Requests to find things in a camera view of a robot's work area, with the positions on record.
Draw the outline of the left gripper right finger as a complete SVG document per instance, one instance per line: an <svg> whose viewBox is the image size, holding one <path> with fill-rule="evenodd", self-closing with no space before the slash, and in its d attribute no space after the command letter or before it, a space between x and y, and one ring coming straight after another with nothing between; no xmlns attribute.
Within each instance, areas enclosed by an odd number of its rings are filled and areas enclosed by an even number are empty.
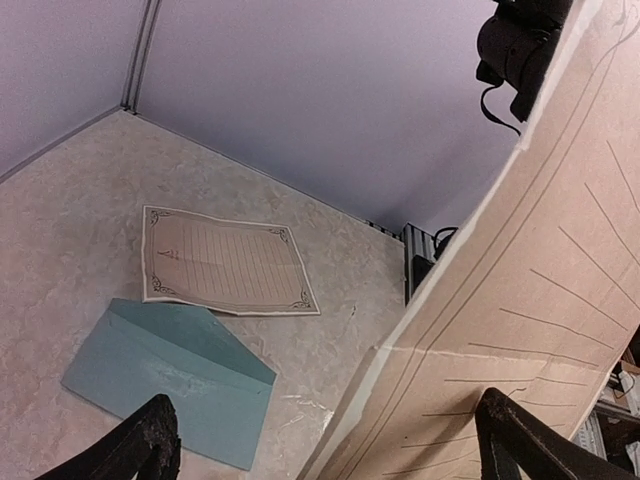
<svg viewBox="0 0 640 480"><path fill-rule="evenodd" d="M633 479L565 439L500 390L484 391L474 413L483 479Z"/></svg>

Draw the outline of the beige lined letter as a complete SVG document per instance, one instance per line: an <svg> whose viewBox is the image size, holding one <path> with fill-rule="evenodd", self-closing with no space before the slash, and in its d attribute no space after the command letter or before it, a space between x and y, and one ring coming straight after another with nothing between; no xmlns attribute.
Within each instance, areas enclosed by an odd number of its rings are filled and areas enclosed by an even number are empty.
<svg viewBox="0 0 640 480"><path fill-rule="evenodd" d="M571 437L638 325L639 5L577 1L502 173L301 477L476 479L490 387Z"/></svg>
<svg viewBox="0 0 640 480"><path fill-rule="evenodd" d="M235 316L321 313L289 227L146 205L142 299Z"/></svg>

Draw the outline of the teal paper envelope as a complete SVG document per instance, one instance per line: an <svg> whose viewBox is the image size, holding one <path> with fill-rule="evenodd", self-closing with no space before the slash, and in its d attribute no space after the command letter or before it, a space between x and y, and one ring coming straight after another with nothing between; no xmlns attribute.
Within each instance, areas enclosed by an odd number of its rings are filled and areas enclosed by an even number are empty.
<svg viewBox="0 0 640 480"><path fill-rule="evenodd" d="M186 449L248 471L275 379L209 310L114 298L61 383L120 418L165 394Z"/></svg>

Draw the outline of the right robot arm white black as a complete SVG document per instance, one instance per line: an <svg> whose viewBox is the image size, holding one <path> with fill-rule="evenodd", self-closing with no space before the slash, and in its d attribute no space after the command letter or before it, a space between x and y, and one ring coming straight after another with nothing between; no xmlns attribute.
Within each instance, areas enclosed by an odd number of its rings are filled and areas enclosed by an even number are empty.
<svg viewBox="0 0 640 480"><path fill-rule="evenodd" d="M476 79L491 87L510 85L511 114L528 120L568 17L571 0L499 1L476 42Z"/></svg>

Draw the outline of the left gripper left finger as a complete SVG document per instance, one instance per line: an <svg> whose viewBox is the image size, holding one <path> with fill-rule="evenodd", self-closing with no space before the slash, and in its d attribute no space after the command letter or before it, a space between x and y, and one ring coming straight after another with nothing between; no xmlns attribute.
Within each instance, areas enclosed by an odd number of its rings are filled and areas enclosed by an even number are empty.
<svg viewBox="0 0 640 480"><path fill-rule="evenodd" d="M85 451L43 479L175 479L180 437L174 406L157 394Z"/></svg>

